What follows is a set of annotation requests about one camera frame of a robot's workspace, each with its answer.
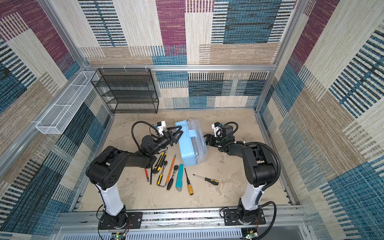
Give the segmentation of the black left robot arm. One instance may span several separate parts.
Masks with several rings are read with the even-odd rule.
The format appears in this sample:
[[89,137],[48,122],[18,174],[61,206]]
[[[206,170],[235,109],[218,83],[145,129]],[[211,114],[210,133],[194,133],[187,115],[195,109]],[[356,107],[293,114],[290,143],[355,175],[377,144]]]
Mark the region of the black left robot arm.
[[[134,127],[145,124],[157,132],[146,135],[141,144],[134,136]],[[165,128],[161,133],[151,124],[138,121],[131,128],[132,138],[138,147],[134,153],[108,146],[95,157],[86,170],[86,176],[96,186],[105,205],[104,215],[110,218],[125,217],[125,205],[121,201],[117,182],[125,167],[150,169],[157,160],[156,155],[168,146],[177,144],[183,135],[182,127]]]

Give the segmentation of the black yellow small screwdriver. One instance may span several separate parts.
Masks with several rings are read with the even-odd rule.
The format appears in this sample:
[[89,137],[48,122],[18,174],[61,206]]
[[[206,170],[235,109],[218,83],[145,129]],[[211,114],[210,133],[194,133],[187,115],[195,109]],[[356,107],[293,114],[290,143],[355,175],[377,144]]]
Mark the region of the black yellow small screwdriver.
[[195,176],[195,177],[198,177],[198,178],[201,178],[201,179],[205,180],[206,182],[208,182],[208,183],[210,183],[210,184],[212,184],[212,185],[214,185],[214,186],[218,186],[218,185],[219,185],[219,181],[217,181],[217,180],[215,180],[215,179],[206,178],[206,177],[201,177],[201,176],[198,176],[198,175],[195,175],[195,174],[194,174],[194,176]]

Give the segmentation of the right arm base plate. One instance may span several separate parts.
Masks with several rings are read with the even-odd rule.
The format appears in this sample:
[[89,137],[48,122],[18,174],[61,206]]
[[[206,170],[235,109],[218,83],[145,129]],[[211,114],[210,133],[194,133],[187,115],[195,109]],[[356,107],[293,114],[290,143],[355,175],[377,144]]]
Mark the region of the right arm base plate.
[[260,208],[253,211],[224,209],[221,214],[226,226],[266,224],[264,212]]

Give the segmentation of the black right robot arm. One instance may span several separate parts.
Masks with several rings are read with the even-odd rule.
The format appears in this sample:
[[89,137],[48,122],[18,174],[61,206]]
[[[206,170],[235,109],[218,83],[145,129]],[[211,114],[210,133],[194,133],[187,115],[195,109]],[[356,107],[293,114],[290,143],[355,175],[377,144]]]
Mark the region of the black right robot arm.
[[211,134],[204,135],[206,145],[216,147],[229,156],[243,160],[248,186],[240,198],[237,207],[239,222],[250,224],[260,213],[266,190],[277,182],[281,174],[280,159],[274,150],[260,142],[229,141],[219,143],[219,138]]

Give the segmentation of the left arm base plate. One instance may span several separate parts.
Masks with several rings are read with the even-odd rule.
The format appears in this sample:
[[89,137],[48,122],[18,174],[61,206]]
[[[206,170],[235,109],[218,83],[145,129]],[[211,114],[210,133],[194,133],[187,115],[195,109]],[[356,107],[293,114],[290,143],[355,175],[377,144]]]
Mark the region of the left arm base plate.
[[128,230],[139,229],[142,224],[142,212],[121,212],[117,216],[111,216],[105,211],[100,219],[99,230]]

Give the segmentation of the light blue plastic tool box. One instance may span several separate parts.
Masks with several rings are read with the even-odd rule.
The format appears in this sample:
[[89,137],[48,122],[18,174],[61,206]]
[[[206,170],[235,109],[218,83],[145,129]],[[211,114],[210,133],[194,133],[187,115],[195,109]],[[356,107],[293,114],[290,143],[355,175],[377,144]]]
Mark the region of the light blue plastic tool box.
[[181,126],[183,134],[179,139],[181,157],[184,167],[201,164],[207,160],[208,149],[200,121],[196,119],[183,120],[175,123]]

